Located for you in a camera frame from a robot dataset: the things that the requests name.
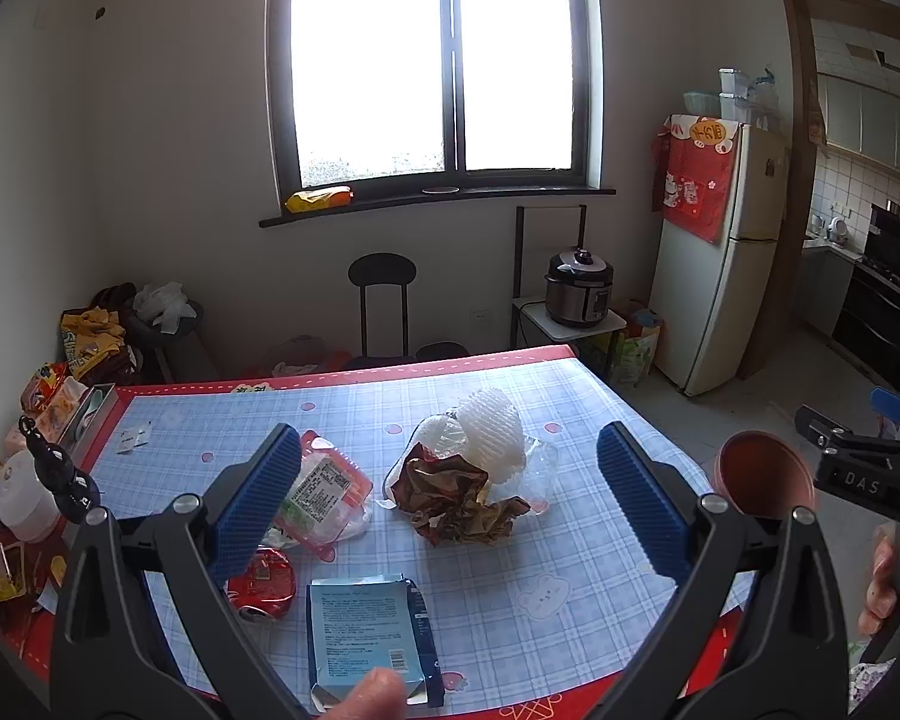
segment black bottle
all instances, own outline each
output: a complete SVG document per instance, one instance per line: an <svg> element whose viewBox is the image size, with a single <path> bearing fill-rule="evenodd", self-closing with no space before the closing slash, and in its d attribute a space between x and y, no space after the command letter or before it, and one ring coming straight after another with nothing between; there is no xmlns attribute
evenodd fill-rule
<svg viewBox="0 0 900 720"><path fill-rule="evenodd" d="M53 493L60 514L70 522L82 524L87 512L100 505L97 483L75 467L61 447L48 442L28 416L21 416L20 432L26 439L26 448L34 456L37 479Z"/></svg>

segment wooden door frame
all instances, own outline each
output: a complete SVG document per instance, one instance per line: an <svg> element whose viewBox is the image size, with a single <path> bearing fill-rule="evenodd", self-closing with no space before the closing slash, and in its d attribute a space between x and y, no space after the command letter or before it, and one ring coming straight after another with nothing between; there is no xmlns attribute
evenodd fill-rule
<svg viewBox="0 0 900 720"><path fill-rule="evenodd" d="M794 290L799 277L800 257L803 253L803 234L813 196L814 174L817 169L817 145L809 137L808 118L811 95L817 88L817 56L814 47L811 13L821 10L820 1L827 1L831 9L844 6L847 11L866 8L875 14L868 28L885 32L900 39L900 6L882 0L783 0L790 33L790 54L794 73L794 129L790 154L790 174L787 178L787 201L783 223L773 255L770 278L760 305L754 331L737 376L749 378L761 370L770 359L776 344L786 332Z"/></svg>

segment refrigerator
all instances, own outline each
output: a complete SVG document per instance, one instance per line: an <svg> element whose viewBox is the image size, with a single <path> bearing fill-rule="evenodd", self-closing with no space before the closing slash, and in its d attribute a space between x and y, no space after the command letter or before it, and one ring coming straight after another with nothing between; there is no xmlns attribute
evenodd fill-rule
<svg viewBox="0 0 900 720"><path fill-rule="evenodd" d="M722 233L711 244L664 220L650 309L664 322L655 365L686 395L736 375L770 277L787 196L778 134L740 125Z"/></svg>

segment small white table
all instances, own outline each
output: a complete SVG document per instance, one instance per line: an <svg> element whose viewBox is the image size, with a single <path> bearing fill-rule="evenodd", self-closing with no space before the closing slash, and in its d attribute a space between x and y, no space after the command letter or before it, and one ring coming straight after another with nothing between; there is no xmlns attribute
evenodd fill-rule
<svg viewBox="0 0 900 720"><path fill-rule="evenodd" d="M610 374L617 334L626 328L626 319L610 311L607 313L606 319L593 327L570 327L550 319L547 307L544 305L545 302L545 298L539 295L532 298L514 298L514 309L519 312L521 320L522 317L530 319L553 343L570 343L570 341L579 341L581 338L601 336L603 333L613 334L607 345L607 357L604 360L604 369L600 374L601 378L606 380L607 375Z"/></svg>

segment window frame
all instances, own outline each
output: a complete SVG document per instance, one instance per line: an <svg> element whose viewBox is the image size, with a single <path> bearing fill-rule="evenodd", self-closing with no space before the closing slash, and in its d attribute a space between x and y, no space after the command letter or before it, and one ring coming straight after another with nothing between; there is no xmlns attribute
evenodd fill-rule
<svg viewBox="0 0 900 720"><path fill-rule="evenodd" d="M442 45L443 143L446 170L441 172L409 173L376 178L362 178L346 183L354 191L354 199L347 209L361 205L381 207L389 200L394 204L415 201L453 199L474 196L485 190L541 188L552 190L575 188L585 190L586 157L590 126L590 57L586 17L586 0L570 0L570 29L573 62L573 122L571 166L558 169L491 169L466 170L466 96L463 74L456 71L463 61L461 31L454 30L460 22L460 0L440 0L440 45ZM274 170L279 192L281 217L294 217L283 203L295 191L300 191L300 162L296 126L293 120L293 62L290 56L290 0L266 0L266 85L269 95L271 140L274 150ZM306 189L333 186L322 184ZM457 187L456 194L428 196L427 189Z"/></svg>

